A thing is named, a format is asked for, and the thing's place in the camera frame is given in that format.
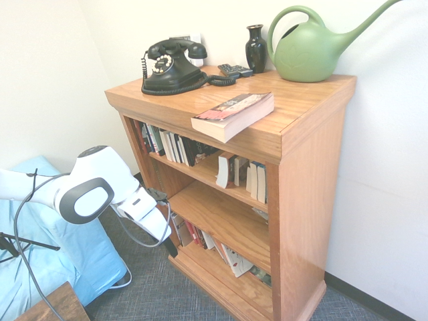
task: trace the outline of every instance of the remote control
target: remote control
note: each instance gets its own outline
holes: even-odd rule
[[[218,65],[221,73],[227,77],[238,79],[240,77],[250,77],[253,75],[253,70],[243,66],[230,66],[229,64]]]

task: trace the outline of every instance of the wooden bookshelf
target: wooden bookshelf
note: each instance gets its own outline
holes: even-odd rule
[[[271,273],[268,225],[250,206],[199,181],[169,201],[182,218]]]
[[[268,212],[268,205],[263,204],[262,202],[258,201],[257,199],[253,199],[250,196],[250,193],[247,192],[245,186],[232,186],[231,188],[224,189],[223,187],[220,187],[215,183],[216,178],[215,175],[217,175],[219,171],[219,155],[222,152],[216,152],[215,154],[212,154],[211,156],[207,157],[203,161],[201,161],[199,164],[196,164],[193,167],[189,167],[182,163],[174,163],[170,162],[166,156],[159,156],[158,154],[151,152],[149,155],[150,157],[174,168],[178,171],[181,171],[182,173],[189,175],[190,177],[197,179],[198,181],[201,181],[204,184],[207,184],[215,189],[218,189],[219,191],[230,195],[241,202],[244,202],[248,205],[251,205],[253,207],[257,207],[258,209],[261,209],[263,212]]]
[[[203,71],[219,74],[213,66]],[[146,186],[166,192],[173,211],[271,274],[272,289],[249,274],[235,278],[218,253],[181,247],[172,235],[179,254],[171,263],[236,319],[307,321],[322,299],[342,127],[355,84],[355,77],[337,75],[288,82],[270,71],[176,96],[143,95],[141,80],[106,91]],[[191,117],[248,92],[272,92],[275,110],[226,144],[193,130]],[[263,163],[268,204],[244,187],[218,187],[218,154],[194,167],[144,154],[133,120]],[[269,213],[269,226],[252,207]]]
[[[192,243],[169,260],[240,320],[273,320],[272,289],[249,273],[236,278],[215,250]]]

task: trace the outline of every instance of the light blue cushion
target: light blue cushion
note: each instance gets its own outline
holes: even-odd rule
[[[56,175],[42,156],[17,165],[14,171]],[[0,200],[0,231],[13,235],[13,219],[20,202]],[[63,220],[53,209],[27,203],[18,219],[20,237],[61,247],[59,251],[32,245],[30,265],[45,295],[69,283],[85,306],[126,273],[126,267],[98,219],[85,225]],[[10,254],[0,250],[0,260]],[[14,320],[41,300],[21,257],[0,264],[0,320]]]

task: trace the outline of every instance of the white wall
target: white wall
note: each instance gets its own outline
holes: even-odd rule
[[[44,155],[61,171],[99,144],[138,172],[76,0],[0,1],[0,168]]]
[[[262,23],[266,37],[286,7],[307,5],[332,31],[346,32],[382,3],[80,0],[113,85],[140,78],[144,51],[170,35],[200,31],[208,64],[245,66],[245,27]],[[358,84],[346,115],[327,266],[417,320],[428,320],[427,14],[426,1],[397,3],[345,51],[336,69],[357,75]],[[304,19],[283,18],[274,38]]]

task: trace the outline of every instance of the carpet floor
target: carpet floor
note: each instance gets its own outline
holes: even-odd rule
[[[234,321],[221,306],[200,290],[168,261],[162,245],[151,249],[135,243],[124,232],[110,208],[100,217],[116,250],[132,273],[132,282],[108,290],[88,306],[98,321]],[[141,241],[152,239],[125,219],[128,229]],[[384,320],[327,287],[311,321]]]

